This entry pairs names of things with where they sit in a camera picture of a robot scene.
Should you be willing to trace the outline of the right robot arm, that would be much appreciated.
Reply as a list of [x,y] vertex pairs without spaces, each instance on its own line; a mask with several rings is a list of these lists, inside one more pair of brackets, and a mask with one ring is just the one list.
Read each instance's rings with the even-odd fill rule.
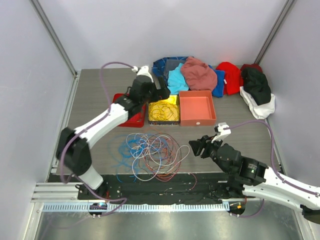
[[265,163],[243,156],[229,144],[207,135],[188,143],[195,156],[211,158],[227,174],[225,190],[230,197],[242,194],[268,200],[300,212],[306,220],[319,224],[319,187],[274,171]]

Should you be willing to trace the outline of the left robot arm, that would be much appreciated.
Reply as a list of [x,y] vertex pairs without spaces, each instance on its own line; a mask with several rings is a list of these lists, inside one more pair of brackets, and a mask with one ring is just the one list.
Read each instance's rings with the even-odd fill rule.
[[159,88],[150,76],[138,75],[128,93],[118,97],[105,112],[76,129],[66,127],[60,133],[56,158],[89,186],[93,198],[102,199],[107,188],[93,167],[91,148],[111,130],[138,114],[145,104],[169,98],[165,80],[162,77],[157,80]]

